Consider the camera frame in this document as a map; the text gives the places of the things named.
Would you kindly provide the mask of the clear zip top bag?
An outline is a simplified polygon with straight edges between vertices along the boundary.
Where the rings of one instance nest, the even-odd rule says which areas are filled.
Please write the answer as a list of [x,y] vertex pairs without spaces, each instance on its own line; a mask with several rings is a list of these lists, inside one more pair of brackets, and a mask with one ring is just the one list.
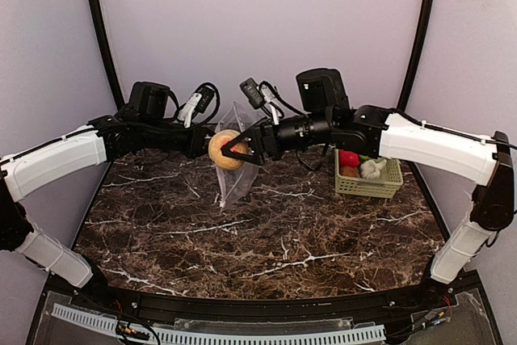
[[[238,102],[233,102],[231,108],[217,123],[215,131],[218,133],[224,130],[233,130],[242,133],[257,119],[258,116],[250,109],[243,107]],[[221,193],[219,206],[226,209],[246,196],[257,178],[258,172],[259,167],[249,163],[244,163],[236,170],[224,170],[217,166],[216,176]]]

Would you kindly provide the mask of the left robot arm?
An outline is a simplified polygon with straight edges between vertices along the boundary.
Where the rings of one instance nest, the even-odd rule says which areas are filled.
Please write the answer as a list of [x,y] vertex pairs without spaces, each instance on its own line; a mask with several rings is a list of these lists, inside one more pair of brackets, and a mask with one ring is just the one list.
[[63,246],[30,222],[21,205],[32,192],[90,166],[113,162],[143,149],[179,151],[187,158],[208,152],[213,134],[206,123],[195,123],[209,104],[220,105],[217,88],[198,86],[181,104],[174,92],[155,82],[136,82],[128,102],[113,115],[1,160],[1,248],[23,255],[46,272],[75,288],[105,279],[83,256]]

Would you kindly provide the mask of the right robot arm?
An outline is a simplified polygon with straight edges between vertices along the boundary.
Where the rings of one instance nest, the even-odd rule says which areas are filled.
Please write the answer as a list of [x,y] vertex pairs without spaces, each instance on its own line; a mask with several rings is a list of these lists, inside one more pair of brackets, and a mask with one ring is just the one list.
[[370,158],[415,162],[462,176],[476,187],[472,209],[431,261],[429,276],[450,284],[484,243],[515,215],[513,145],[507,135],[473,135],[416,120],[396,108],[351,108],[336,69],[296,76],[305,114],[264,118],[216,147],[220,156],[255,165],[288,150],[334,145]]

